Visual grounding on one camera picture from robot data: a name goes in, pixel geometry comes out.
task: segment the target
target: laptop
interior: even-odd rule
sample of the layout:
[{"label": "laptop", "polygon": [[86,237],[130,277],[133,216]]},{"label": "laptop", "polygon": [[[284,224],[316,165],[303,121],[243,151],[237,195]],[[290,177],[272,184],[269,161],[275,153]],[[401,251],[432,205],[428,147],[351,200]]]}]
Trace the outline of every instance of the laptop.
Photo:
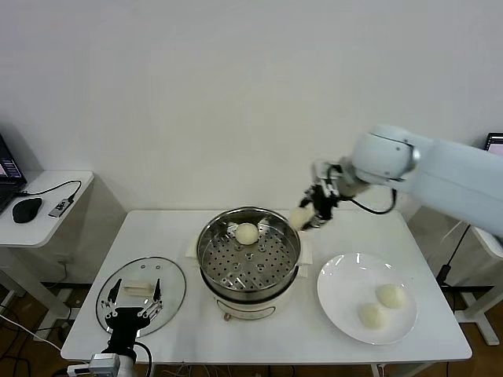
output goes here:
[{"label": "laptop", "polygon": [[5,210],[24,185],[26,185],[26,179],[0,135],[0,213]]}]

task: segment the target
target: table leg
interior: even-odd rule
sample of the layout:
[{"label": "table leg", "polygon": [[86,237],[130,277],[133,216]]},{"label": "table leg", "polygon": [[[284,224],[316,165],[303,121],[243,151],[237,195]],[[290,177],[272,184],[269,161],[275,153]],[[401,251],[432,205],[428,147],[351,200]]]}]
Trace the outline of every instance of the table leg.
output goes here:
[{"label": "table leg", "polygon": [[0,285],[7,288],[9,291],[16,292],[17,297],[23,297],[26,291],[14,280],[9,278],[3,272],[0,272]]},{"label": "table leg", "polygon": [[10,249],[0,247],[0,270],[24,288],[48,310],[66,318],[69,308],[45,288],[36,277],[16,258]]},{"label": "table leg", "polygon": [[26,291],[19,284],[17,284],[14,280],[9,278],[1,271],[0,271],[0,285],[9,290],[7,296],[3,299],[2,303],[0,303],[0,313],[3,313],[4,311],[6,311],[6,307],[9,306],[14,296],[23,297]]},{"label": "table leg", "polygon": [[461,297],[468,306],[465,310],[456,310],[454,315],[460,324],[476,324],[488,346],[498,346],[500,340],[491,327],[484,313],[503,299],[503,284],[499,283],[484,296],[475,300],[468,292],[461,292]]},{"label": "table leg", "polygon": [[380,377],[379,368],[377,364],[371,364],[370,368],[372,369],[372,377]]},{"label": "table leg", "polygon": [[434,363],[421,364],[400,364],[397,365],[389,377],[412,377],[426,368],[430,368]]}]

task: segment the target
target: white plate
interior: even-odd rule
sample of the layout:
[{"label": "white plate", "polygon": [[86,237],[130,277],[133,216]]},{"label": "white plate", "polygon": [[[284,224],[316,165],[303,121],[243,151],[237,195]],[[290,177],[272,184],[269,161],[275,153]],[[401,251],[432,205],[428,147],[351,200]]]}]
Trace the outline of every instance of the white plate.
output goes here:
[{"label": "white plate", "polygon": [[[387,326],[366,328],[358,308],[367,302],[379,302],[376,289],[382,284],[398,284],[406,292],[406,304],[400,309],[382,306],[388,315]],[[318,297],[330,320],[350,337],[369,344],[391,344],[402,340],[416,323],[416,302],[404,280],[393,266],[372,255],[344,254],[323,265],[318,276]]]}]

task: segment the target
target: computer mouse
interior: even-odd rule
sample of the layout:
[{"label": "computer mouse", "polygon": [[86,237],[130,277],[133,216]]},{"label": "computer mouse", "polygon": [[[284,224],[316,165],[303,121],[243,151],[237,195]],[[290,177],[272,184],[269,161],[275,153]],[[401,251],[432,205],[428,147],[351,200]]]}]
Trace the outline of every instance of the computer mouse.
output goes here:
[{"label": "computer mouse", "polygon": [[24,224],[35,218],[42,205],[42,198],[26,199],[13,208],[13,219],[18,224]]}]

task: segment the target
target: floor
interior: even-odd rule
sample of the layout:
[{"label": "floor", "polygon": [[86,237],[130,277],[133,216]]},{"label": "floor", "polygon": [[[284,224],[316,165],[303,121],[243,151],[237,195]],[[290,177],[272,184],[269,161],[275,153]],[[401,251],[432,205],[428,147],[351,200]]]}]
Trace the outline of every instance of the floor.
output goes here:
[{"label": "floor", "polygon": [[[70,306],[79,307],[86,297],[86,289],[76,289],[73,291],[68,303]],[[6,292],[0,289],[0,299]],[[446,294],[446,297],[452,305],[452,295]],[[459,295],[456,296],[456,309],[463,309],[463,303]],[[30,295],[26,294],[23,298],[15,298],[9,308],[17,315],[19,321],[27,328],[33,328],[45,313],[45,309]],[[503,303],[498,304],[487,313],[494,330],[503,339]],[[2,324],[0,327],[0,376],[12,377],[57,377],[53,373],[58,369],[65,368],[68,364],[60,358],[57,350],[43,342],[34,342],[31,336],[21,332],[17,334],[12,330],[13,326]],[[484,377],[503,375],[503,345],[489,347],[484,342],[482,336],[473,324],[461,325],[465,335],[470,342],[473,350],[473,357],[468,361],[453,362],[449,364],[449,376],[453,377]],[[53,329],[49,340],[58,346],[62,346],[60,337],[64,338],[69,328]],[[31,365],[31,374],[28,374],[26,361],[16,361],[10,357],[20,357],[26,359]],[[136,365],[138,376],[145,375],[145,366]],[[162,367],[156,369],[155,377],[169,377],[174,375],[178,366]],[[393,366],[385,368],[385,375],[392,372]],[[188,376],[188,368],[178,371],[182,376]],[[270,369],[267,366],[209,366],[205,369],[203,366],[193,367],[190,371],[192,377],[255,377],[256,374],[270,377],[315,377],[315,376],[371,376],[370,367],[366,365],[356,366],[273,366]],[[429,369],[421,372],[417,377],[446,377],[446,363],[438,363]]]}]

